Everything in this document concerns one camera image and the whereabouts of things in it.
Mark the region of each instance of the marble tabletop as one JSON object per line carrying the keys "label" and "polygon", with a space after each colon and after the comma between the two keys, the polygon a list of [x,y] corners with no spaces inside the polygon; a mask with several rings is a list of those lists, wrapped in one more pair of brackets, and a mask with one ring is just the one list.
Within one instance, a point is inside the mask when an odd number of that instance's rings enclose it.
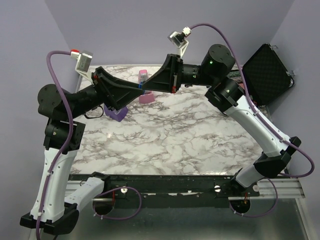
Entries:
{"label": "marble tabletop", "polygon": [[[160,66],[104,66],[111,75],[138,82]],[[84,79],[81,89],[90,82]],[[125,119],[76,118],[86,124],[71,173],[141,175],[233,175],[255,161],[262,149],[231,117],[205,97],[204,86],[182,86],[176,94],[154,92],[155,102],[127,107]],[[101,109],[89,113],[98,116]]]}

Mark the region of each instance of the purple object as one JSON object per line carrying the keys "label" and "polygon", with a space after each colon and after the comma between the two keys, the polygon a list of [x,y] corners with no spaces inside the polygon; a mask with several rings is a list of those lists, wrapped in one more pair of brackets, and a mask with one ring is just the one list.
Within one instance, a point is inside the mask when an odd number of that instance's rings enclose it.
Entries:
{"label": "purple object", "polygon": [[127,106],[121,108],[120,110],[109,110],[106,107],[106,105],[104,105],[103,109],[104,109],[105,115],[107,115],[108,117],[110,117],[113,120],[116,120],[118,122],[121,122],[128,113]]}

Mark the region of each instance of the metal surface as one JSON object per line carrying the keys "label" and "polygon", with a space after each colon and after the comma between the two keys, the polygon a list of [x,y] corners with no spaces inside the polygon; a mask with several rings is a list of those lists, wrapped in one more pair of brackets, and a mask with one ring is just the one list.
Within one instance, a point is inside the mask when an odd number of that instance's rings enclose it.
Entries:
{"label": "metal surface", "polygon": [[[268,210],[271,199],[251,201],[248,214]],[[112,211],[114,216],[127,216],[135,209]],[[243,218],[228,208],[142,209],[125,221],[93,217],[87,205],[69,235],[59,240],[307,240],[296,201],[281,199],[273,213],[260,218]],[[42,240],[53,236],[43,235]]]}

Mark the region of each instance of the lavender wall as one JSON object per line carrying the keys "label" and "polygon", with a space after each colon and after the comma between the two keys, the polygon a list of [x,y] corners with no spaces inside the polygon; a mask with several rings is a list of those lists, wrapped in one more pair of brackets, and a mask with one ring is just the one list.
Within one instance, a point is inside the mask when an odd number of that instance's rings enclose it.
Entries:
{"label": "lavender wall", "polygon": [[[94,53],[93,64],[162,64],[175,48],[172,31],[200,22],[226,34],[244,63],[275,35],[294,0],[45,0],[70,48]],[[184,56],[199,64],[223,43],[210,29],[196,29]]]}
{"label": "lavender wall", "polygon": [[[302,178],[309,213],[320,236],[320,1],[295,0],[271,43],[284,64],[295,71],[296,86],[270,106],[275,124],[290,136],[299,136],[301,148],[315,161],[314,173]],[[293,157],[290,172],[302,174],[310,169],[299,153]]]}
{"label": "lavender wall", "polygon": [[[43,0],[1,2],[0,33],[0,239],[24,240],[30,230],[20,217],[36,200],[44,164],[47,119],[37,95],[52,82],[46,55],[69,48]],[[74,61],[52,58],[61,85],[74,90]]]}

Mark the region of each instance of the open black case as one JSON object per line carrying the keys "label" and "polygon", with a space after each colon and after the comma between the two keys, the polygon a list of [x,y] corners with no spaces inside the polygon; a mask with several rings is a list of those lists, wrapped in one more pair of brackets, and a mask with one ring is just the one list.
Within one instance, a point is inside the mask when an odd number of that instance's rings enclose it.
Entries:
{"label": "open black case", "polygon": [[265,106],[295,81],[269,43],[263,44],[242,68],[248,91],[257,106]]}

